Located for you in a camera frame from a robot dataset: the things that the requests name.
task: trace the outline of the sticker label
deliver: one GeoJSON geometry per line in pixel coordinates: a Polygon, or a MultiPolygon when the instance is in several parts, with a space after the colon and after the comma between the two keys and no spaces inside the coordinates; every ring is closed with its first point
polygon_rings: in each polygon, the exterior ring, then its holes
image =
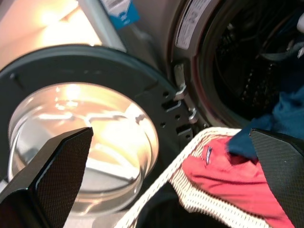
{"type": "Polygon", "coordinates": [[[121,29],[139,20],[132,0],[101,0],[116,29],[121,29]]]}
{"type": "Polygon", "coordinates": [[[194,29],[211,0],[191,0],[182,17],[175,45],[187,50],[189,48],[194,29]]]}

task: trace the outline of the front-load washing machine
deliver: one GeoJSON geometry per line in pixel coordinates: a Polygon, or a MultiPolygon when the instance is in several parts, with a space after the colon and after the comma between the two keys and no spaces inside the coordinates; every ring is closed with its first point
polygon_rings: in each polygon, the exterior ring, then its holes
{"type": "Polygon", "coordinates": [[[200,128],[243,127],[271,109],[282,61],[265,54],[294,47],[302,35],[297,22],[303,1],[134,3],[141,15],[136,26],[158,56],[159,69],[186,91],[183,100],[196,111],[200,128]]]}
{"type": "Polygon", "coordinates": [[[72,213],[130,205],[193,135],[271,108],[302,1],[3,0],[1,177],[50,137],[92,126],[72,213]]]}

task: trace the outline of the black plastic piece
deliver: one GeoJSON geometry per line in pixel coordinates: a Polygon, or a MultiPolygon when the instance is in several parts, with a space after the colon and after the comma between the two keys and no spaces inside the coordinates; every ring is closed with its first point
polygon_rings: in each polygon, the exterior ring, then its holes
{"type": "Polygon", "coordinates": [[[295,227],[304,224],[304,141],[281,133],[251,131],[267,183],[295,227]]]}
{"type": "Polygon", "coordinates": [[[184,103],[170,111],[161,105],[173,100],[177,89],[160,72],[117,50],[85,45],[64,45],[27,54],[0,72],[0,180],[9,158],[7,127],[11,115],[31,93],[48,85],[85,82],[116,90],[135,101],[155,124],[163,168],[183,149],[176,128],[188,124],[184,103]]]}
{"type": "Polygon", "coordinates": [[[92,128],[46,142],[0,194],[1,228],[62,228],[79,192],[92,128]]]}

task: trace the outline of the white label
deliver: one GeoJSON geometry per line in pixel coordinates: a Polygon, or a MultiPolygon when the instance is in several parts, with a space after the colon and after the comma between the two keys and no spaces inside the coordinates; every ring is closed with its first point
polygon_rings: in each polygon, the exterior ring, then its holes
{"type": "Polygon", "coordinates": [[[182,17],[175,45],[178,48],[187,50],[194,32],[194,29],[211,0],[192,0],[189,2],[182,17]]]}
{"type": "Polygon", "coordinates": [[[107,12],[118,17],[120,13],[127,12],[131,0],[101,0],[107,12]]]}

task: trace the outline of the white mesh laundry basket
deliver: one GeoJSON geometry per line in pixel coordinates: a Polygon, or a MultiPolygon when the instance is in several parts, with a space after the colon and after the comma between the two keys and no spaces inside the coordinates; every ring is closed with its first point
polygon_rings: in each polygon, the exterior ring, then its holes
{"type": "Polygon", "coordinates": [[[233,136],[238,132],[238,129],[212,127],[197,134],[116,224],[115,228],[135,228],[137,218],[145,203],[167,182],[173,186],[179,196],[180,204],[188,212],[200,212],[212,216],[231,228],[269,228],[270,226],[262,218],[248,214],[232,204],[219,200],[195,188],[181,168],[182,162],[189,155],[200,156],[204,145],[210,142],[210,140],[224,136],[233,136]]]}

